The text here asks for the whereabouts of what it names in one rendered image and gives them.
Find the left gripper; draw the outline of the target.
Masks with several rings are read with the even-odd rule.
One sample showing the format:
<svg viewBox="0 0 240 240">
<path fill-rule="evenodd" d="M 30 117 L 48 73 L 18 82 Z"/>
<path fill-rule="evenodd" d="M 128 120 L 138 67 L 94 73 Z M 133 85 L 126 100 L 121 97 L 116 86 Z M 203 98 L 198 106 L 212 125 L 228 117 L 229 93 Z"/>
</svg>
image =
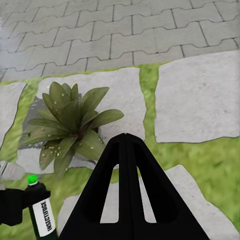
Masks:
<svg viewBox="0 0 240 240">
<path fill-rule="evenodd" d="M 15 226 L 23 222 L 23 209 L 42 202 L 50 191 L 24 193 L 20 189 L 0 189 L 0 225 Z"/>
</svg>

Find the insectifuge atomizer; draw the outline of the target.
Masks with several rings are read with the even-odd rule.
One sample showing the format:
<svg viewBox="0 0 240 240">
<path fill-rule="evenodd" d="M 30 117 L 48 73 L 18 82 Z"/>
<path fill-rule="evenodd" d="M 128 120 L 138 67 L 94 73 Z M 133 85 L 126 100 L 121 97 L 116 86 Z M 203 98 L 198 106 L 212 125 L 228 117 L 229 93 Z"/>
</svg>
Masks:
<svg viewBox="0 0 240 240">
<path fill-rule="evenodd" d="M 43 180 L 40 176 L 31 174 L 27 177 L 28 186 L 24 193 L 46 192 L 44 183 L 38 180 Z M 28 207 L 36 240 L 58 240 L 58 232 L 56 223 L 53 217 L 49 199 L 45 199 Z"/>
</svg>

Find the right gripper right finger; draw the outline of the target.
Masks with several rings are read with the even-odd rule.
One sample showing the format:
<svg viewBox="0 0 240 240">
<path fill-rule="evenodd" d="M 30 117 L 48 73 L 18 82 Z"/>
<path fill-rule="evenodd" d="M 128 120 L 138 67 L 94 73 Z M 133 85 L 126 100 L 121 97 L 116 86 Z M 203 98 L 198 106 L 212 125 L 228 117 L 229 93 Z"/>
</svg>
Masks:
<svg viewBox="0 0 240 240">
<path fill-rule="evenodd" d="M 210 240 L 148 146 L 126 134 L 133 240 Z M 145 220 L 142 177 L 156 223 Z"/>
</svg>

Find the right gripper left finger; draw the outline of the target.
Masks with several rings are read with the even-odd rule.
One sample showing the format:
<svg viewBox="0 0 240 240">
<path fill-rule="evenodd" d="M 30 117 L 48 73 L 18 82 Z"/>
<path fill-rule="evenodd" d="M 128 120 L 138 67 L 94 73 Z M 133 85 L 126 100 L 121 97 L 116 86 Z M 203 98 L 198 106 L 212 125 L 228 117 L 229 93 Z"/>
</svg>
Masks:
<svg viewBox="0 0 240 240">
<path fill-rule="evenodd" d="M 58 240 L 133 240 L 126 134 L 108 141 Z M 113 168 L 119 164 L 118 222 L 100 223 Z"/>
</svg>

